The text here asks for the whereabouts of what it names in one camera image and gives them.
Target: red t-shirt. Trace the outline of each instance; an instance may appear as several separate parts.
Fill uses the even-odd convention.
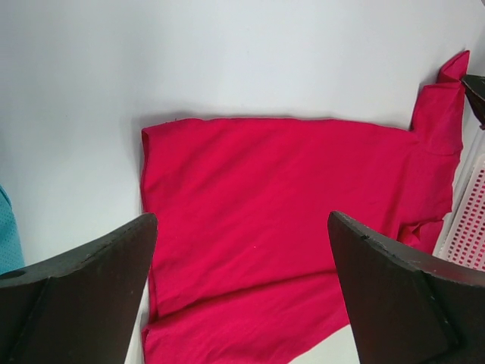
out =
[[[452,205],[468,57],[424,87],[412,131],[282,118],[145,129],[142,198],[158,217],[146,362],[286,363],[348,324],[332,210],[430,253]]]

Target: teal cloth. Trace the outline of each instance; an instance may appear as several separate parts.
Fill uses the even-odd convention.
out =
[[[20,238],[11,202],[0,186],[0,275],[23,266]]]

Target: white surface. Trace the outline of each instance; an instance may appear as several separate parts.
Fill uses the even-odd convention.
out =
[[[484,27],[479,0],[4,0],[0,181],[27,262],[139,214],[140,127],[241,114],[407,127],[418,86],[456,52],[485,71]],[[301,362],[355,363],[330,359],[352,350],[343,333]],[[140,358],[136,335],[127,361]]]

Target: folded shirt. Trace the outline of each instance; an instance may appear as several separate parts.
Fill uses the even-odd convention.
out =
[[[7,193],[0,186],[0,275],[23,267],[22,249]]]
[[[147,364],[287,363],[347,325],[332,210],[431,253],[452,207],[468,57],[422,89],[410,131],[282,118],[145,129],[142,199],[158,217]]]

